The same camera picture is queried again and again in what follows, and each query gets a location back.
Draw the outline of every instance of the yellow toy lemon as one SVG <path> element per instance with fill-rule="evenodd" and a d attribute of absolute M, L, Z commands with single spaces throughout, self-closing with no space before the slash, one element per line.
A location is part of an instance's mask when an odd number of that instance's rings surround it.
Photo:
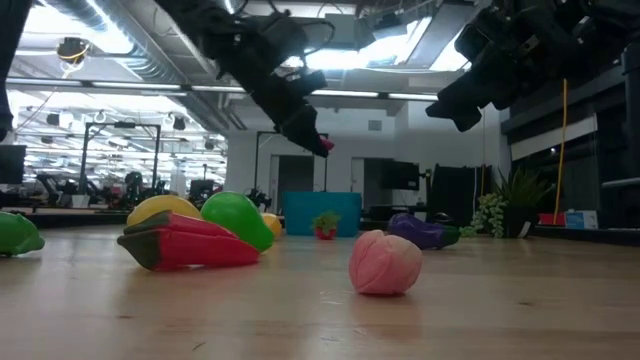
<path fill-rule="evenodd" d="M 273 237 L 279 239 L 282 235 L 282 224 L 280 223 L 280 219 L 273 214 L 263 213 L 262 220 L 264 220 L 264 223 L 267 224 L 267 227 L 273 233 Z"/>
<path fill-rule="evenodd" d="M 127 226 L 139 224 L 149 217 L 167 210 L 171 210 L 174 214 L 202 220 L 200 211 L 187 200 L 175 195 L 158 195 L 136 206 L 127 218 Z"/>

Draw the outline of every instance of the blue box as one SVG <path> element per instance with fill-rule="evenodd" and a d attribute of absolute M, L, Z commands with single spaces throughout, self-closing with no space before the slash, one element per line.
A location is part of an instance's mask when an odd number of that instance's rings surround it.
<path fill-rule="evenodd" d="M 597 229 L 598 213 L 596 211 L 568 211 L 565 213 L 566 227 L 569 229 Z"/>
<path fill-rule="evenodd" d="M 354 237 L 360 231 L 362 215 L 360 193 L 285 192 L 284 221 L 287 235 L 312 236 L 313 219 L 333 211 L 341 216 L 338 237 Z"/>

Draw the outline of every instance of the computer monitor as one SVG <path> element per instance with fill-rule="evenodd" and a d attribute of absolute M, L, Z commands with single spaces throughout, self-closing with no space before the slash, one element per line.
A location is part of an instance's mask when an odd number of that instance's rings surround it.
<path fill-rule="evenodd" d="M 215 182 L 213 180 L 191 180 L 191 187 L 189 189 L 190 196 L 200 196 L 208 190 L 208 192 L 213 192 L 213 187 L 215 186 Z"/>
<path fill-rule="evenodd" d="M 383 189 L 420 190 L 420 167 L 418 164 L 386 161 L 382 165 Z"/>
<path fill-rule="evenodd" d="M 22 184 L 26 155 L 24 145 L 0 145 L 0 184 Z"/>

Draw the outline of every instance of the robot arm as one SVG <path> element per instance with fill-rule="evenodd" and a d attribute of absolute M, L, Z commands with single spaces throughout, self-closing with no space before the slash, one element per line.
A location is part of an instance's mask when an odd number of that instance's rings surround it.
<path fill-rule="evenodd" d="M 156 0 L 203 55 L 231 74 L 289 141 L 326 157 L 329 149 L 316 131 L 317 112 L 304 99 L 327 86 L 320 71 L 303 68 L 279 76 L 289 57 L 304 59 L 308 39 L 288 11 L 256 20 L 229 14 L 210 0 Z"/>
<path fill-rule="evenodd" d="M 635 0 L 496 0 L 456 41 L 470 71 L 426 112 L 467 131 L 489 103 L 502 110 L 550 80 L 566 78 L 572 86 L 589 81 L 639 35 Z"/>

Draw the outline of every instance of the green toy pepper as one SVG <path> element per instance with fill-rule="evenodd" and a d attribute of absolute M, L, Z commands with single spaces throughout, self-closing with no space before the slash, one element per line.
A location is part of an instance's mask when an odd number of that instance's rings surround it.
<path fill-rule="evenodd" d="M 44 240 L 31 221 L 22 215 L 0 212 L 0 255 L 26 254 L 43 247 Z"/>
<path fill-rule="evenodd" d="M 207 200 L 201 213 L 206 221 L 231 231 L 260 252 L 273 245 L 273 233 L 262 220 L 260 211 L 242 194 L 217 193 Z"/>

